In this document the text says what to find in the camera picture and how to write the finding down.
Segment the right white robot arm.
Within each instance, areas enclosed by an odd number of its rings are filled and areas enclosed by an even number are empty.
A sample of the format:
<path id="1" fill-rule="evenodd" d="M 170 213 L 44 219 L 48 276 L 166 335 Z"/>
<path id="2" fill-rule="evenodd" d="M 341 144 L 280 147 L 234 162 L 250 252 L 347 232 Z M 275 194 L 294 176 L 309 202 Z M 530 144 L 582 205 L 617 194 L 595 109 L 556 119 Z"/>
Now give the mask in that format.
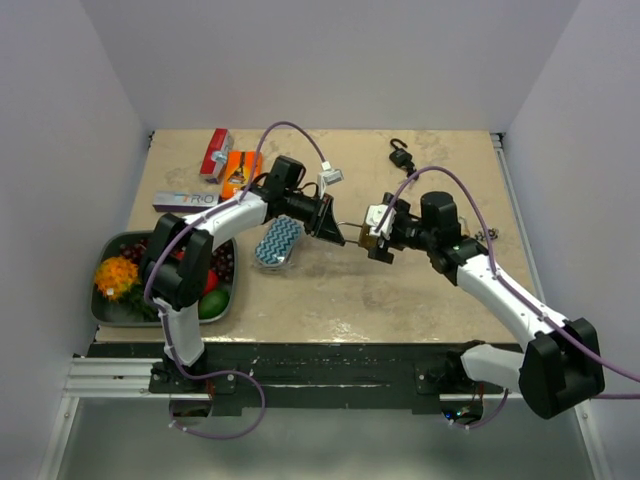
<path id="1" fill-rule="evenodd" d="M 394 250 L 427 254 L 432 268 L 479 301 L 513 335 L 521 350 L 481 341 L 467 343 L 445 369 L 448 386 L 469 392 L 479 382 L 520 394 L 539 417 L 550 419 L 596 397 L 605 388 L 596 329 L 570 321 L 515 282 L 488 249 L 462 231 L 453 197 L 442 191 L 421 198 L 419 215 L 404 200 L 368 207 L 363 235 L 370 258 L 385 263 Z"/>

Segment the brass padlock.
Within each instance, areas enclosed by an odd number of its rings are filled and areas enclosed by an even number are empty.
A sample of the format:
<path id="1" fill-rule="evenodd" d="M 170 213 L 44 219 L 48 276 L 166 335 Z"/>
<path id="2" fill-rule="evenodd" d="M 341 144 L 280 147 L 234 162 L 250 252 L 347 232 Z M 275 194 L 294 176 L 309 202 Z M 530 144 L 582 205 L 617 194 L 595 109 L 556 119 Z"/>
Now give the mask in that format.
<path id="1" fill-rule="evenodd" d="M 340 230 L 343 228 L 352 228 L 357 231 L 357 236 L 354 238 L 348 238 L 345 233 L 342 234 L 347 244 L 354 244 L 366 250 L 377 245 L 377 238 L 369 233 L 370 226 L 367 224 L 341 221 L 338 223 L 338 227 Z"/>

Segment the astronaut keychain with keys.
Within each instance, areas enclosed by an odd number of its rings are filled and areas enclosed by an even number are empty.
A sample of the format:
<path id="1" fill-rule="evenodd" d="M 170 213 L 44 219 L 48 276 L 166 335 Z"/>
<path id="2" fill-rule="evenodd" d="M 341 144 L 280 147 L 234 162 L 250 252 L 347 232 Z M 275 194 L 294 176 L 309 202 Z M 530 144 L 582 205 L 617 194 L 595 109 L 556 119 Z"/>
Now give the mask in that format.
<path id="1" fill-rule="evenodd" d="M 478 230 L 474 235 L 474 238 L 481 242 L 485 242 L 488 240 L 493 241 L 499 238 L 499 230 L 496 228 L 488 228 L 486 231 Z"/>

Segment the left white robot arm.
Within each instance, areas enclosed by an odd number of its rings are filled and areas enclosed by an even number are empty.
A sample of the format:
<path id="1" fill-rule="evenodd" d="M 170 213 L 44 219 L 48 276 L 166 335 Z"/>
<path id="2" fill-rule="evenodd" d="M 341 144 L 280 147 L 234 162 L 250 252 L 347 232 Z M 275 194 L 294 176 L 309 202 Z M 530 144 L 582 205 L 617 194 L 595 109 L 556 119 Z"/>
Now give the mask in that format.
<path id="1" fill-rule="evenodd" d="M 346 244 L 333 213 L 334 198 L 301 192 L 304 165 L 279 156 L 263 181 L 200 213 L 165 214 L 157 221 L 139 267 L 144 299 L 158 312 L 165 354 L 175 363 L 171 378 L 185 392 L 200 390 L 207 368 L 199 359 L 204 342 L 198 302 L 207 283 L 212 253 L 236 235 L 287 216 L 307 235 L 335 245 Z"/>

